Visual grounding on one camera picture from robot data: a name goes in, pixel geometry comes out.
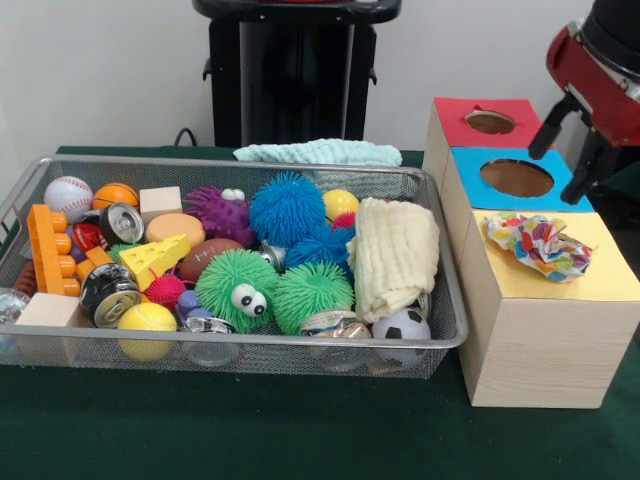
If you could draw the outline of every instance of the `black stand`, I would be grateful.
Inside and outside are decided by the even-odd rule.
[[[401,0],[322,4],[193,0],[212,19],[215,143],[361,140],[376,33]]]

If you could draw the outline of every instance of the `black cable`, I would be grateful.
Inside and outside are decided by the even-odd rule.
[[[191,145],[193,145],[194,147],[197,147],[198,142],[196,141],[196,136],[193,134],[191,129],[187,127],[184,127],[182,130],[178,132],[178,135],[176,135],[176,139],[173,141],[173,145],[175,147],[180,145],[180,141],[182,140],[182,137],[184,136],[185,133],[189,135],[189,138],[191,139]]]

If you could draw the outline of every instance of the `red box lid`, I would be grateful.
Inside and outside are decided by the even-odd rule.
[[[526,99],[436,97],[434,103],[450,147],[528,148],[542,125]]]

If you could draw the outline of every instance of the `green spiky ball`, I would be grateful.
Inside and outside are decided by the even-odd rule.
[[[231,323],[238,333],[249,333],[273,319],[277,281],[275,269],[256,252],[227,250],[215,257],[202,272],[196,283],[196,293],[202,308]],[[267,300],[267,309],[259,317],[250,317],[231,301],[234,288],[244,283],[253,286]]]
[[[140,246],[139,243],[134,243],[134,244],[116,243],[109,249],[109,256],[111,257],[111,260],[113,260],[114,262],[122,264],[122,261],[120,260],[120,254],[122,252],[129,250],[130,248],[136,248],[139,246]]]
[[[280,330],[286,335],[299,335],[310,316],[325,310],[349,310],[353,300],[353,288],[338,265],[304,264],[280,277],[273,312]]]

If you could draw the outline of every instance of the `colorful crumpled paper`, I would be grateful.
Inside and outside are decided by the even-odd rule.
[[[484,224],[491,240],[552,282],[564,283],[581,277],[591,265],[592,250],[562,234],[566,228],[562,220],[501,212],[485,217]]]

